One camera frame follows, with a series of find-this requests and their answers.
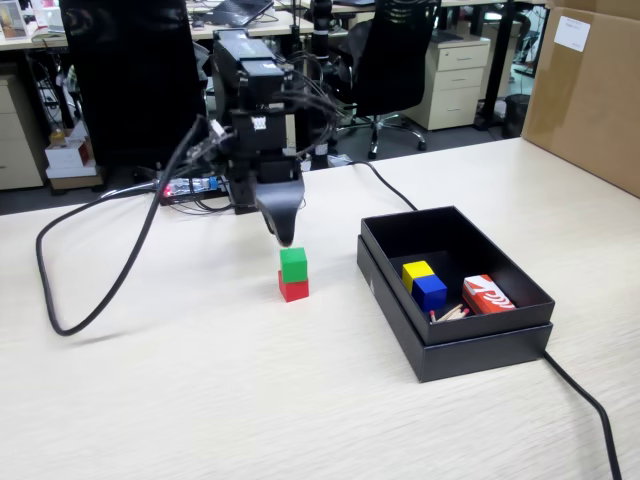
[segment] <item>red and white box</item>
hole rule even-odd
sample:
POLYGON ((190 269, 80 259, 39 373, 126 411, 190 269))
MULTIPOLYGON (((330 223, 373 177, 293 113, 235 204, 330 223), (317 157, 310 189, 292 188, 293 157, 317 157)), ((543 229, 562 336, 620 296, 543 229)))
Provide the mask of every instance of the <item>red and white box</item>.
POLYGON ((506 312, 516 308, 489 275, 465 278, 462 298, 476 315, 506 312))

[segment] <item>open box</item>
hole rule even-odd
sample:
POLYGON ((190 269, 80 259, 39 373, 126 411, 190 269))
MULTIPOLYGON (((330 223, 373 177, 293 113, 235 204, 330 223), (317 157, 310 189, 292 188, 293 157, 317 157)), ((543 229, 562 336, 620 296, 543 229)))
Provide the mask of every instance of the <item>open box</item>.
POLYGON ((555 302, 455 207, 362 220, 358 266, 422 382, 541 358, 555 302), (464 278, 488 274, 517 307, 432 323, 402 283, 425 260, 447 286, 436 318, 462 303, 464 278))

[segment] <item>small carton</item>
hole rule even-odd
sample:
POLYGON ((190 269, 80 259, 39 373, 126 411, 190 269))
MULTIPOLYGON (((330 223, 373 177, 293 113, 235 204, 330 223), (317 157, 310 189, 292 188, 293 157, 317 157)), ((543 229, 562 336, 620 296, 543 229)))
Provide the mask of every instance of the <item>small carton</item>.
POLYGON ((516 308, 489 275, 465 278, 462 298, 476 315, 506 312, 516 308))
POLYGON ((79 168, 89 160, 89 150, 84 142, 50 145, 45 153, 51 168, 79 168))

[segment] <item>white box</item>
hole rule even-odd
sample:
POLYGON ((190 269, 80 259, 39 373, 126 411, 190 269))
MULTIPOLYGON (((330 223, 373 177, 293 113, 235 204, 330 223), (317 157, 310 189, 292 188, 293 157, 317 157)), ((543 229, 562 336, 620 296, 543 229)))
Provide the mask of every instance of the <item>white box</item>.
POLYGON ((49 145, 44 151, 51 168, 84 167, 89 160, 89 150, 84 142, 68 145, 49 145))
POLYGON ((91 158, 83 167, 75 168, 47 168, 47 177, 49 178, 73 178, 73 177, 92 177, 98 175, 100 167, 96 166, 96 161, 91 158))

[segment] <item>drawer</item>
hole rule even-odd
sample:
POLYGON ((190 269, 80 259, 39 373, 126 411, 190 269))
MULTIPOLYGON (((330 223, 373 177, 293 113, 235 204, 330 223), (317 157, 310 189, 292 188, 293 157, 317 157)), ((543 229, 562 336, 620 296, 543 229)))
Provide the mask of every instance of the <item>drawer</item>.
POLYGON ((42 186, 42 178, 27 141, 0 142, 0 190, 42 186))
POLYGON ((450 70, 437 72, 433 83, 433 91, 453 90, 455 88, 479 87, 482 85, 484 68, 469 68, 466 70, 450 70))
POLYGON ((0 142, 24 138, 22 124, 17 113, 0 113, 0 142))
POLYGON ((480 87, 434 92, 429 130, 471 125, 475 120, 480 87))
POLYGON ((11 100, 9 87, 0 85, 0 113, 15 113, 15 111, 16 109, 13 106, 13 100, 11 100))
POLYGON ((438 56, 438 71, 485 67, 489 59, 489 44, 473 47, 442 48, 438 56))

